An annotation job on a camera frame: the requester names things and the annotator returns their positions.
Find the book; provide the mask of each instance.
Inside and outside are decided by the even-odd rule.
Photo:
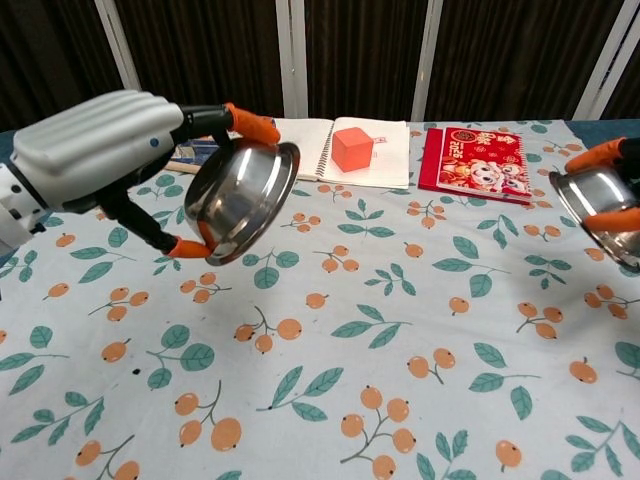
[[[276,119],[280,142],[300,149],[298,179],[345,185],[406,189],[409,187],[409,128],[406,122],[365,118]],[[333,132],[352,127],[374,140],[369,167],[343,172],[331,158]]]
[[[522,139],[503,132],[430,128],[418,188],[528,204]]]

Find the curtain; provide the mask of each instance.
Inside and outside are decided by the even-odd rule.
[[[92,0],[0,2],[0,131],[122,88]]]
[[[601,118],[640,118],[640,44],[631,55]]]
[[[283,116],[274,0],[116,0],[143,90]]]
[[[573,116],[623,0],[447,0],[425,120]]]
[[[426,0],[305,0],[309,116],[408,120]]]

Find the tablecloth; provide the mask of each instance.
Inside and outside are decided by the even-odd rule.
[[[433,125],[408,191],[298,182],[221,268],[49,218],[0,268],[0,477],[638,478],[638,279],[547,178],[583,145],[472,125],[522,135],[524,208],[416,189]],[[131,193],[192,238],[190,179]]]

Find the white robotic hand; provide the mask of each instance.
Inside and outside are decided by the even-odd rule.
[[[178,143],[204,135],[224,143],[228,130],[265,143],[280,138],[268,119],[232,104],[180,107],[134,90],[96,97],[19,130],[9,163],[0,164],[0,256],[43,232],[46,213],[96,206],[166,255],[206,256],[197,248],[177,251],[181,240],[162,232],[127,190],[158,173]]]

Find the open notebook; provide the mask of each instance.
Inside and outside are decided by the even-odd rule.
[[[409,128],[406,122],[365,118],[276,119],[280,142],[300,149],[298,179],[384,188],[409,187]],[[343,172],[331,159],[333,131],[361,128],[375,139],[369,168]]]

